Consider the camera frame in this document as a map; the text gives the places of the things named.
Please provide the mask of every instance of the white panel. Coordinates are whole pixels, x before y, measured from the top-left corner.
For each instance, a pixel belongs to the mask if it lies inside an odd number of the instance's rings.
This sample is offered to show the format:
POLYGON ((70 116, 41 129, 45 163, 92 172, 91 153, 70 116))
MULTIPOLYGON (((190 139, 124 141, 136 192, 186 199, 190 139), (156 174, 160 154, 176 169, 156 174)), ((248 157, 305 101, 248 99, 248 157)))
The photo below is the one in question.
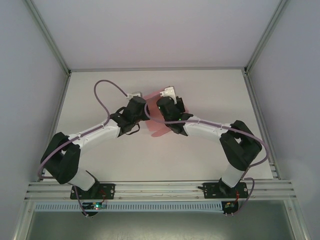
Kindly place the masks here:
MULTIPOLYGON (((244 121, 260 136, 241 70, 74 72, 61 112, 58 132, 77 133, 106 118, 94 97, 100 79, 115 81, 127 93, 149 94, 175 86, 192 114, 218 123, 244 121)), ((114 86, 101 83, 97 94, 111 113, 128 100, 114 86)), ((261 152, 257 161, 265 152, 261 152)), ((228 161, 219 143, 173 132, 151 137, 145 123, 140 132, 109 140, 81 156, 79 166, 100 181, 175 181, 219 179, 228 161)), ((269 163, 253 167, 248 176, 273 179, 269 163)))
POLYGON ((71 69, 244 67, 279 0, 34 0, 71 69))
POLYGON ((320 2, 292 0, 252 72, 284 177, 312 239, 320 213, 320 2))
POLYGON ((0 73, 0 238, 10 240, 65 80, 21 0, 0 1, 0 73))

